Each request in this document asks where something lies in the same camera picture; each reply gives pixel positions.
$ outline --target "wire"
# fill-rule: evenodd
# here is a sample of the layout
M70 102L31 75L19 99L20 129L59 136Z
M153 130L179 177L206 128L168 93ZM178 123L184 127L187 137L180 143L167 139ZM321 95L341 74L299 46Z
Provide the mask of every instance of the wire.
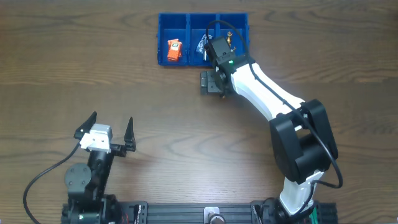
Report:
M230 27L235 33L237 33L237 35L239 36L239 38L241 39L242 43L243 43L243 47L244 50L246 52L246 58L248 59L248 62L250 61L250 53L249 53L249 47L246 43L246 41L244 41L242 35L240 32L238 32L238 30L232 26L230 23L226 22L226 21L221 21L221 20L215 20L215 21L211 21L206 28L206 38L209 40L208 38L208 30L210 28L211 25L215 24L215 23L221 23L224 24L228 27ZM343 186L343 176L341 174L340 168L338 167L337 163L336 163L336 159L330 154L330 151L328 150L328 148L325 146L325 144L323 143L323 141L320 139L319 135L317 134L317 132L314 130L314 128L311 126L311 124L300 114L300 112L294 108L288 101L286 101L285 99L283 99L283 97L281 97L278 93L276 93L271 87L269 87L267 84L265 84L259 77L258 75L254 72L253 66L251 63L249 63L249 68L251 73L254 76L254 79L256 79L259 83L261 83L261 85L263 85L265 88L267 88L273 95L275 95L284 105L287 105L292 111L293 113L303 122L304 127L303 128L307 128L310 133L313 135L313 137L317 140L317 142L319 143L319 145L321 145L322 149L324 149L324 151L326 152L333 168L336 171L336 175L338 178L338 185L335 184L331 184L328 182L324 182L321 180L312 180L311 181L311 191L310 191L310 195L308 196L308 199L306 199L306 201L304 202L304 204L302 205L302 207L298 210L298 212L296 212L295 214L299 214L300 212L302 212L304 210L304 208L308 205L308 203L311 201L311 198L313 196L313 192L314 192L314 188L315 188L315 184L322 184L325 185L327 187L331 187L334 189L339 189Z
M37 221L37 219L32 215L32 213L29 210L29 207L27 206L27 202L26 202L26 197L27 197L27 193L30 189L30 187L36 182L36 180L38 180L39 178L41 178L44 174L50 172L51 170L53 170L54 168L58 167L59 165L63 164L65 161L67 161L69 158L71 158L71 156L74 155L74 153L76 152L76 150L79 148L79 143L76 144L75 148L72 150L72 152L64 159L62 159L61 161L57 162L56 164L54 164L53 166L49 167L48 169L46 169L45 171L39 173L35 178L33 178L33 180L26 186L25 192L24 192L24 198L23 198L23 202L24 202L24 208L26 211L26 214L29 216L29 218L35 223L35 224L40 224L39 221Z

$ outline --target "blue bin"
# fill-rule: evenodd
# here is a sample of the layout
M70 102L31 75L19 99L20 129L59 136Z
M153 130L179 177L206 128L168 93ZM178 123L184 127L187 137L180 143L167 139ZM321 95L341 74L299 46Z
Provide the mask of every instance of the blue bin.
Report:
M207 25L213 20L229 22L242 34L243 39L249 45L249 26L247 13L160 13L159 30L157 34L157 61L164 66L210 66L210 62L203 61L203 55L196 51L199 41L206 32ZM209 29L209 35L213 37L227 37L228 32L233 33L231 48L236 47L236 55L244 53L243 43L232 29L215 24ZM168 40L179 39L182 43L182 57L178 62L169 62Z

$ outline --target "small gold figurine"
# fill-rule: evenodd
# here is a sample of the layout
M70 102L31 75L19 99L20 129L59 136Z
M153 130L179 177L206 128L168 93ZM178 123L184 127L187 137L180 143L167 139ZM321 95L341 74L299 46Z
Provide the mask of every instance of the small gold figurine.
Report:
M226 41L227 41L229 47L231 47L231 44L232 44L232 33L231 33L231 31L229 31L227 33L227 36L228 37L226 38Z

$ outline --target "brown tabletop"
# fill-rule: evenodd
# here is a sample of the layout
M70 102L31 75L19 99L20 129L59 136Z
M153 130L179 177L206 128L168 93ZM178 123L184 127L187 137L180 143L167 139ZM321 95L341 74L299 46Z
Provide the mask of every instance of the brown tabletop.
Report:
M250 202L275 197L284 176L269 125L250 102L201 96L203 68L157 64L159 12L247 12L251 54L291 94L319 99L338 145L342 189L319 186L341 223L398 215L398 4L395 1L2 1L0 220L30 223L22 193L70 153L93 111L137 151L115 158L106 193L148 202ZM79 150L28 195L58 223L64 173ZM324 178L337 182L330 169Z

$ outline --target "gold object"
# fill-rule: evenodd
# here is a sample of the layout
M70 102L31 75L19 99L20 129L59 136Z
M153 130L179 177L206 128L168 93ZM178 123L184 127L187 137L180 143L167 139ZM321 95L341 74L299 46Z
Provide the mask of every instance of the gold object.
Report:
M232 33L231 33L231 31L229 31L228 33L227 33L227 38L226 38L226 41L227 41L227 43L229 44L229 47L231 47L231 44L232 44Z

